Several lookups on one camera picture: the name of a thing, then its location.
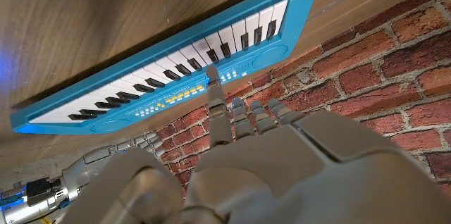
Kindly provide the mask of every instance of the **robotic hand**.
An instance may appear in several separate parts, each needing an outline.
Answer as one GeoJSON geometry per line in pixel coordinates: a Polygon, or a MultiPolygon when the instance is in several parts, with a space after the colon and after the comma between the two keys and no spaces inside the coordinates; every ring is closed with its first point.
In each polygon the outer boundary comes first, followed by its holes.
{"type": "Polygon", "coordinates": [[[209,67],[210,150],[179,182],[154,156],[112,158],[63,219],[75,223],[451,223],[451,205],[390,140],[329,112],[305,116],[279,101],[251,105],[258,136],[235,99],[233,141],[209,67]]]}

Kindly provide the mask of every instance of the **white key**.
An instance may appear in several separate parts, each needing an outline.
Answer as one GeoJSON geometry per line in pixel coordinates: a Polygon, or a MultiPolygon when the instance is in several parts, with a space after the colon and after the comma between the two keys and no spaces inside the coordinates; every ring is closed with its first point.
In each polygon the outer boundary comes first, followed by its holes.
{"type": "Polygon", "coordinates": [[[224,58],[223,50],[221,49],[221,39],[219,38],[219,35],[217,32],[209,35],[208,37],[205,37],[206,42],[209,44],[210,48],[216,52],[216,56],[218,57],[218,60],[221,60],[224,58]]]}
{"type": "Polygon", "coordinates": [[[165,79],[168,83],[172,81],[172,79],[166,77],[166,75],[163,73],[166,69],[162,68],[161,66],[157,65],[155,62],[150,63],[149,65],[143,67],[145,70],[148,70],[149,72],[158,75],[160,78],[165,79]]]}
{"type": "Polygon", "coordinates": [[[273,6],[263,9],[259,12],[259,27],[261,27],[261,40],[266,40],[266,34],[268,33],[268,25],[271,22],[273,16],[273,6]]]}
{"type": "Polygon", "coordinates": [[[232,24],[232,30],[235,39],[235,46],[237,47],[237,52],[239,52],[242,50],[241,36],[246,34],[246,21],[240,20],[239,22],[232,24]]]}
{"type": "Polygon", "coordinates": [[[255,30],[259,27],[259,14],[256,13],[246,18],[246,32],[249,35],[249,47],[254,45],[255,30]]]}
{"type": "Polygon", "coordinates": [[[233,31],[232,27],[228,26],[223,28],[222,30],[219,30],[219,37],[221,37],[221,41],[223,44],[228,44],[228,49],[230,50],[230,55],[237,52],[237,49],[235,48],[235,40],[233,39],[233,31]]]}
{"type": "Polygon", "coordinates": [[[274,5],[273,17],[271,21],[276,21],[276,31],[274,35],[279,33],[280,25],[282,24],[283,16],[285,15],[285,9],[287,8],[288,0],[282,0],[281,2],[274,5]]]}
{"type": "Polygon", "coordinates": [[[193,43],[192,45],[196,49],[196,51],[199,53],[199,55],[204,59],[204,61],[207,65],[210,65],[213,63],[213,61],[211,61],[209,55],[206,53],[207,51],[210,50],[210,46],[206,43],[204,38],[193,43]]]}
{"type": "Polygon", "coordinates": [[[149,72],[148,70],[145,70],[144,68],[138,69],[135,72],[133,72],[132,74],[142,78],[143,80],[152,78],[152,79],[158,80],[159,82],[164,83],[164,84],[168,84],[170,82],[166,76],[160,77],[156,74],[149,72]]]}
{"type": "Polygon", "coordinates": [[[135,85],[135,84],[141,84],[141,85],[144,85],[144,86],[146,86],[146,87],[155,88],[155,87],[150,86],[150,85],[147,84],[147,82],[146,82],[147,79],[149,79],[151,76],[152,76],[152,77],[154,76],[153,74],[147,72],[146,70],[144,70],[144,68],[141,68],[141,69],[139,69],[139,70],[136,70],[135,72],[133,72],[133,73],[131,73],[131,74],[128,74],[128,75],[122,77],[121,80],[122,80],[122,81],[125,81],[125,82],[129,82],[129,83],[131,83],[132,85],[135,85]],[[136,76],[136,75],[133,74],[133,73],[138,72],[138,71],[142,72],[142,73],[138,73],[138,74],[140,74],[140,75],[142,75],[142,76],[148,75],[148,77],[146,77],[146,78],[144,79],[143,77],[138,77],[138,76],[136,76]]]}
{"type": "Polygon", "coordinates": [[[168,55],[168,58],[171,59],[174,63],[177,65],[182,64],[185,66],[191,73],[195,72],[196,70],[188,63],[188,59],[183,56],[183,54],[179,51],[173,52],[172,54],[168,55]]]}
{"type": "Polygon", "coordinates": [[[201,67],[206,67],[206,63],[204,59],[197,53],[196,49],[190,44],[187,47],[184,47],[183,49],[180,49],[180,52],[185,56],[187,59],[195,59],[201,67]]]}
{"type": "Polygon", "coordinates": [[[159,60],[157,60],[155,62],[157,65],[161,66],[164,69],[170,70],[173,73],[175,73],[176,75],[183,77],[185,76],[183,73],[179,72],[177,70],[177,68],[175,68],[175,66],[177,65],[176,63],[174,63],[171,59],[169,59],[168,57],[164,57],[164,58],[160,58],[159,60]]]}

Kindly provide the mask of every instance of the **piano key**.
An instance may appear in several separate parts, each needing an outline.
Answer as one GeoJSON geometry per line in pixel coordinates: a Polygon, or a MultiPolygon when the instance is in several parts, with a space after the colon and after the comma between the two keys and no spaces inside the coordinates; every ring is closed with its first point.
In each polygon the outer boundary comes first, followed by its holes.
{"type": "Polygon", "coordinates": [[[225,27],[222,30],[219,30],[218,33],[221,38],[221,42],[228,45],[230,55],[236,53],[237,49],[235,48],[235,39],[233,38],[232,27],[225,27]]]}
{"type": "Polygon", "coordinates": [[[186,57],[189,61],[194,59],[201,67],[206,67],[204,59],[197,53],[196,49],[190,44],[182,49],[180,49],[181,54],[186,57]]]}
{"type": "Polygon", "coordinates": [[[211,48],[209,44],[205,41],[205,38],[202,38],[201,40],[194,42],[192,45],[196,49],[197,53],[199,53],[199,55],[204,59],[207,65],[211,65],[213,63],[209,55],[206,53],[211,48]]]}
{"type": "Polygon", "coordinates": [[[168,58],[171,59],[175,64],[177,65],[183,65],[185,66],[191,73],[195,72],[196,69],[194,69],[189,63],[188,58],[183,56],[183,54],[179,51],[173,52],[172,54],[168,55],[168,58]]]}
{"type": "Polygon", "coordinates": [[[207,44],[209,44],[210,48],[214,50],[218,60],[224,58],[223,51],[221,50],[221,38],[219,38],[219,34],[217,32],[205,37],[207,44]]]}
{"type": "Polygon", "coordinates": [[[259,27],[261,27],[261,40],[266,40],[266,34],[268,33],[268,26],[273,16],[273,7],[263,9],[259,12],[259,27]]]}
{"type": "Polygon", "coordinates": [[[259,27],[259,13],[246,18],[246,32],[249,35],[249,46],[254,45],[255,30],[259,27]]]}
{"type": "Polygon", "coordinates": [[[267,40],[273,39],[275,31],[276,31],[276,21],[273,20],[269,23],[268,26],[268,34],[266,35],[267,40]]]}
{"type": "Polygon", "coordinates": [[[283,16],[285,15],[285,9],[287,8],[288,0],[282,0],[274,5],[273,16],[271,20],[276,21],[276,30],[274,35],[277,35],[280,30],[280,25],[282,24],[283,16]]]}
{"type": "Polygon", "coordinates": [[[221,44],[221,50],[223,51],[223,54],[226,58],[230,58],[230,48],[228,46],[228,43],[221,44]]]}
{"type": "Polygon", "coordinates": [[[177,64],[174,63],[171,59],[169,59],[167,56],[160,58],[159,60],[155,61],[155,63],[162,68],[165,68],[166,70],[170,70],[171,72],[175,73],[176,75],[180,77],[185,76],[184,74],[180,73],[178,70],[176,70],[177,64]]]}
{"type": "Polygon", "coordinates": [[[235,46],[237,52],[242,50],[241,47],[241,36],[246,34],[246,22],[245,20],[240,20],[237,23],[232,24],[233,36],[235,38],[235,46]]]}
{"type": "Polygon", "coordinates": [[[249,33],[241,36],[241,48],[247,50],[249,48],[249,33]]]}

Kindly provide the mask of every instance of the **keyboard button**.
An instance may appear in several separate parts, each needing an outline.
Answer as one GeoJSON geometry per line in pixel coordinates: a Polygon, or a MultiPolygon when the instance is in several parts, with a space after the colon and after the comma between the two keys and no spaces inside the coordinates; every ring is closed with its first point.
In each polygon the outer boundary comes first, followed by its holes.
{"type": "Polygon", "coordinates": [[[168,77],[168,78],[171,79],[171,80],[177,80],[177,81],[180,80],[180,76],[176,75],[176,74],[175,74],[173,71],[171,71],[171,70],[165,70],[163,73],[164,73],[164,75],[166,75],[166,77],[168,77]]]}
{"type": "Polygon", "coordinates": [[[245,20],[240,20],[237,23],[232,25],[233,36],[235,38],[235,46],[237,48],[237,52],[242,50],[241,46],[241,36],[246,34],[246,22],[245,20]]]}
{"type": "Polygon", "coordinates": [[[144,92],[144,93],[152,93],[152,92],[155,91],[153,88],[148,87],[148,86],[144,86],[144,85],[141,85],[141,84],[135,84],[135,85],[133,85],[133,87],[134,87],[137,91],[139,91],[139,92],[144,92]]]}
{"type": "Polygon", "coordinates": [[[190,44],[183,49],[180,49],[181,54],[189,61],[194,59],[201,67],[206,67],[204,59],[197,53],[196,49],[190,44]]]}
{"type": "Polygon", "coordinates": [[[204,38],[192,44],[196,49],[197,53],[204,59],[207,65],[211,65],[213,61],[211,61],[209,55],[206,53],[210,50],[209,44],[205,41],[204,38]]]}
{"type": "Polygon", "coordinates": [[[275,32],[276,32],[276,21],[273,20],[269,23],[268,26],[268,34],[266,35],[267,40],[273,39],[275,32]]]}
{"type": "Polygon", "coordinates": [[[246,18],[246,32],[249,35],[248,46],[254,45],[255,40],[255,30],[259,27],[259,13],[255,13],[246,18]]]}
{"type": "Polygon", "coordinates": [[[241,36],[241,48],[243,50],[249,48],[249,35],[247,33],[241,36]]]}
{"type": "Polygon", "coordinates": [[[257,29],[255,29],[254,33],[254,44],[259,45],[260,42],[261,42],[261,27],[258,27],[257,29]]]}
{"type": "Polygon", "coordinates": [[[175,68],[185,76],[191,75],[191,71],[188,70],[188,68],[186,68],[183,64],[176,65],[175,68]]]}
{"type": "Polygon", "coordinates": [[[72,120],[88,120],[88,119],[94,119],[94,118],[96,118],[96,116],[71,114],[71,115],[69,115],[69,118],[72,120]]]}
{"type": "Polygon", "coordinates": [[[221,42],[224,44],[228,45],[228,49],[229,49],[229,56],[231,54],[234,54],[237,52],[236,48],[235,48],[235,39],[233,38],[233,31],[232,31],[232,27],[228,26],[223,28],[222,30],[218,31],[219,33],[219,37],[221,38],[221,42]]]}
{"type": "Polygon", "coordinates": [[[80,110],[80,114],[86,115],[86,116],[97,116],[97,115],[106,114],[106,111],[82,109],[82,110],[80,110]]]}
{"type": "Polygon", "coordinates": [[[221,60],[224,58],[223,51],[221,50],[221,38],[219,38],[219,35],[217,32],[205,37],[206,42],[209,44],[211,50],[214,51],[216,58],[218,60],[221,60]]]}
{"type": "Polygon", "coordinates": [[[268,26],[273,16],[273,7],[263,9],[259,12],[259,27],[261,27],[261,40],[266,40],[266,34],[268,33],[268,26]]]}
{"type": "Polygon", "coordinates": [[[147,82],[147,84],[151,85],[152,87],[160,87],[160,88],[164,87],[164,83],[159,82],[158,80],[155,80],[152,78],[147,79],[146,82],[147,82]]]}
{"type": "Polygon", "coordinates": [[[276,21],[276,30],[274,30],[274,35],[277,35],[280,30],[280,25],[282,24],[283,16],[285,15],[285,9],[287,8],[288,0],[282,0],[281,2],[274,5],[273,16],[271,20],[276,21]]]}
{"type": "Polygon", "coordinates": [[[216,52],[211,49],[209,51],[206,52],[209,55],[209,58],[211,59],[211,61],[213,61],[213,63],[218,63],[218,56],[216,55],[216,52]]]}
{"type": "Polygon", "coordinates": [[[202,67],[201,65],[197,62],[197,60],[195,60],[194,58],[191,58],[188,60],[188,63],[194,68],[196,69],[196,71],[200,72],[202,71],[202,67]]]}
{"type": "Polygon", "coordinates": [[[230,49],[228,43],[221,44],[221,50],[226,58],[230,58],[230,49]]]}

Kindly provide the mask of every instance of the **robot finger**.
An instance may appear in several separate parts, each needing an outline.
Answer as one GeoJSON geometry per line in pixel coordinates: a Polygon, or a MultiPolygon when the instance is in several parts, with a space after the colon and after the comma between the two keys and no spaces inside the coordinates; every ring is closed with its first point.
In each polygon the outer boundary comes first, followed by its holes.
{"type": "Polygon", "coordinates": [[[251,104],[252,113],[255,117],[255,123],[257,124],[257,132],[259,135],[264,134],[266,131],[274,129],[277,125],[274,120],[266,114],[265,109],[259,101],[253,101],[251,104]]]}
{"type": "Polygon", "coordinates": [[[235,138],[239,140],[243,137],[254,136],[254,129],[247,117],[245,105],[240,98],[234,98],[232,102],[233,121],[235,124],[235,138]]]}

